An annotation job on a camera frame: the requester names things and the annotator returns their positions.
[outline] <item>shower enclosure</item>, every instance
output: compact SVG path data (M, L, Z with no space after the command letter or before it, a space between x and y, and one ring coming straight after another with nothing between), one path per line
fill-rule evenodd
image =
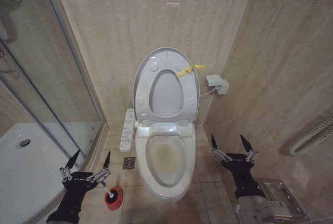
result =
M0 219L28 221L86 158L104 117L55 0L0 0Z

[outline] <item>yellow strap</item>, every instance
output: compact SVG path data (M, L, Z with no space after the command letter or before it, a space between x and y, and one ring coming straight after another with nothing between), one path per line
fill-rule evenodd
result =
M204 65L194 64L194 65L191 65L190 67L185 68L180 73L176 74L176 76L181 77L181 76L185 75L186 73L191 74L193 68L198 69L199 72L203 72L206 69L206 67Z

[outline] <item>shower drain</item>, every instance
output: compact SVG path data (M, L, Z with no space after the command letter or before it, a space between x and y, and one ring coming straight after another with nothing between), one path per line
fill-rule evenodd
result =
M30 144L30 139L24 139L17 144L18 149L22 149Z

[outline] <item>toilet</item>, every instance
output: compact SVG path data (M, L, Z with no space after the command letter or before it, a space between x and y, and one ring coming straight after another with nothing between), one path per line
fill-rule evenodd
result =
M160 201L181 199L194 174L199 81L195 69L176 76L191 65L179 50L160 48L135 75L136 160L141 180Z

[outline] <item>toilet lid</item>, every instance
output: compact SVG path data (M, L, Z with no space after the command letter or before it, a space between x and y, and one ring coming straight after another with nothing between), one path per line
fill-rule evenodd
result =
M140 123L196 119L200 94L197 73L193 70L176 76L190 65L189 59L173 48L157 49L143 60L133 86L133 105Z

